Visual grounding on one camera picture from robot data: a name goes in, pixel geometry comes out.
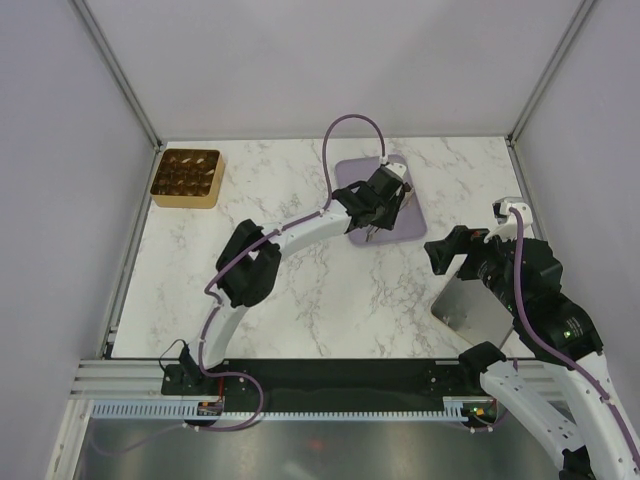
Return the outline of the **steel slotted tongs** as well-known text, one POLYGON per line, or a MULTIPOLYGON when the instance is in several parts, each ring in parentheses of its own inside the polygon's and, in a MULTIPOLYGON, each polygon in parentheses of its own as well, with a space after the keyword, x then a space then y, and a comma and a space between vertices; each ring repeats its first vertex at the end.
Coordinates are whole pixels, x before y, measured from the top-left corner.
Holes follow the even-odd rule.
POLYGON ((382 214, 382 217, 367 227, 365 242, 371 242, 380 230, 392 230, 399 212, 411 202, 413 195, 413 187, 409 183, 405 183, 402 190, 398 191, 397 195, 392 199, 391 206, 382 214))

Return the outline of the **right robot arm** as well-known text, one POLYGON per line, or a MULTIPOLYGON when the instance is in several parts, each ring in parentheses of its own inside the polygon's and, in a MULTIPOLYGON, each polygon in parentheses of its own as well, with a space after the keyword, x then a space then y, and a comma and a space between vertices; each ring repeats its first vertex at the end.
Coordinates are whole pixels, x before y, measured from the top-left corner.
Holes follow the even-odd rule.
POLYGON ((479 280, 511 314, 520 340, 542 363, 569 408, 564 417, 489 342, 460 358, 457 382, 502 404, 541 444, 562 479, 636 479, 639 436, 613 386, 603 342, 587 312, 561 291, 563 267, 544 241, 516 227, 506 238, 454 227, 424 249, 434 274, 464 256, 458 278, 479 280))

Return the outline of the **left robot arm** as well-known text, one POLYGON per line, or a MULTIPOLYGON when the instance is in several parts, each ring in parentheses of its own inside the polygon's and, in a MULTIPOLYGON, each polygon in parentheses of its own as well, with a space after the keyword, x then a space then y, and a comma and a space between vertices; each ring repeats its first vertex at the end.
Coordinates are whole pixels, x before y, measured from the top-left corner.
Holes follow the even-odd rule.
POLYGON ((323 208, 310 214, 270 227, 250 219, 241 222, 216 263, 216 275, 205 287, 212 299, 207 319, 196 339, 181 351, 184 383, 197 394, 216 388, 216 366, 224 360, 244 315, 271 294, 283 260, 354 230, 393 229, 408 189, 407 166, 391 162, 378 166, 369 179, 335 190, 323 208))

